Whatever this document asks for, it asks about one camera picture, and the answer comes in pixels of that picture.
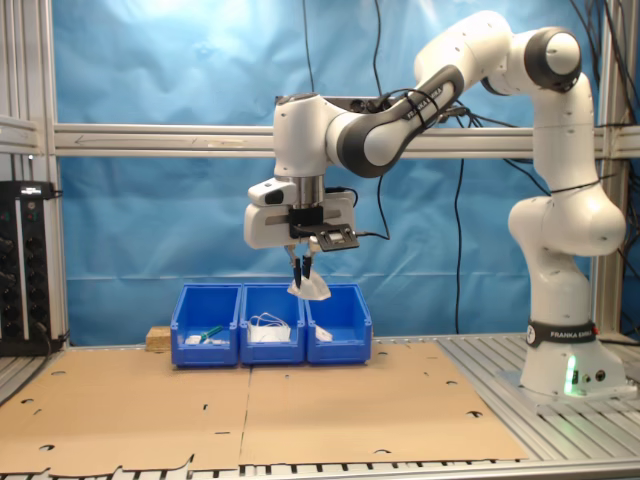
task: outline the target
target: green marker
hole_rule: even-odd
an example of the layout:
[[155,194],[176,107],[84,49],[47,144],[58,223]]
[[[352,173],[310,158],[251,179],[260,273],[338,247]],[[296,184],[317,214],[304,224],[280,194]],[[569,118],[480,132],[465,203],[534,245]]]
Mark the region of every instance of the green marker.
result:
[[204,332],[202,335],[200,335],[200,343],[204,342],[207,338],[213,337],[216,333],[221,331],[222,327],[218,325],[217,327],[213,327],[208,332]]

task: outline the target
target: blue backdrop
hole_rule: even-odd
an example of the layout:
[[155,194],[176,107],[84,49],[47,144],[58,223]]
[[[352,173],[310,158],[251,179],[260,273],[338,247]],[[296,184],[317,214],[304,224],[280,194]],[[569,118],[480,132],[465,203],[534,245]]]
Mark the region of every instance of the blue backdrop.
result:
[[[376,95],[373,0],[308,0],[316,91]],[[410,87],[413,59],[431,38],[482,9],[514,32],[559,25],[586,37],[569,2],[381,0],[378,68],[385,91]],[[60,122],[270,125],[276,95],[311,89],[301,0],[56,0]],[[481,86],[462,99],[475,112],[532,123],[528,98]],[[185,282],[289,281],[281,249],[242,238],[251,185],[273,159],[63,158],[71,339],[138,343],[167,325]],[[377,335],[453,332],[459,160],[402,160],[385,176],[392,241],[320,255],[328,281],[358,282]],[[382,230],[376,180],[333,168],[327,185],[360,192],[359,229]],[[460,197],[463,332],[523,331],[529,313],[524,258],[507,217],[538,194],[501,160],[468,160]]]

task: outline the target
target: workbench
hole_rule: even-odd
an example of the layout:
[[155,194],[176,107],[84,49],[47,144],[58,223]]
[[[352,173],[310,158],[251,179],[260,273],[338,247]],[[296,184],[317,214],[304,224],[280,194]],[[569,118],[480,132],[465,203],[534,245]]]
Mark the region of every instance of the workbench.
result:
[[[204,480],[222,477],[276,478],[632,478],[640,477],[640,402],[597,402],[579,407],[549,407],[536,415],[514,396],[501,374],[520,370],[526,343],[520,334],[382,337],[378,343],[435,341],[467,376],[482,399],[519,439],[525,461],[466,463],[374,463],[246,466],[238,470],[190,472],[189,464],[171,471],[123,472],[95,480]],[[99,348],[144,348],[142,346]],[[610,345],[628,369],[640,366],[640,349]],[[52,358],[55,361],[64,352]],[[16,388],[41,358],[0,358],[0,398]],[[42,475],[8,475],[2,480],[48,480]]]

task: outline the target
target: white object in bin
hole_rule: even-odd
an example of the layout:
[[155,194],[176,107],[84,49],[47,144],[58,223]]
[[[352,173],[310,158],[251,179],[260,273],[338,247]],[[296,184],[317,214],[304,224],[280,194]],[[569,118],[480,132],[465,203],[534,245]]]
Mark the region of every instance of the white object in bin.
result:
[[185,345],[198,345],[200,344],[200,335],[191,335],[184,341]]
[[288,342],[291,336],[289,324],[281,318],[264,312],[261,315],[254,315],[249,319],[248,324],[250,342]]
[[300,288],[296,286],[296,281],[291,282],[291,286],[287,290],[291,295],[300,297],[304,300],[326,300],[331,296],[329,287],[314,270],[311,270],[309,278],[302,277]]
[[316,338],[321,342],[333,342],[333,335],[327,332],[320,325],[316,325]]
[[220,340],[217,338],[207,338],[204,343],[209,344],[209,345],[228,345],[229,342],[227,342],[226,340]]

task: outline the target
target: blue bin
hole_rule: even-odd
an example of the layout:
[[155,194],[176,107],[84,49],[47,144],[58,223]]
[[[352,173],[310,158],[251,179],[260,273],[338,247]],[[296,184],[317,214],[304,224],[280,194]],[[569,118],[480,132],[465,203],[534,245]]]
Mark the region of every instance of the blue bin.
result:
[[[288,284],[245,284],[240,315],[240,359],[245,365],[304,362],[304,305],[287,288]],[[249,342],[249,320],[264,312],[289,324],[288,342]]]
[[[364,363],[371,357],[371,314],[356,284],[329,285],[331,297],[305,301],[307,360],[315,364]],[[333,341],[316,339],[316,325]]]
[[[182,289],[171,319],[171,361],[178,367],[215,367],[238,363],[238,317],[240,284],[190,283]],[[223,345],[188,345],[191,335],[200,335],[221,325],[212,338]]]

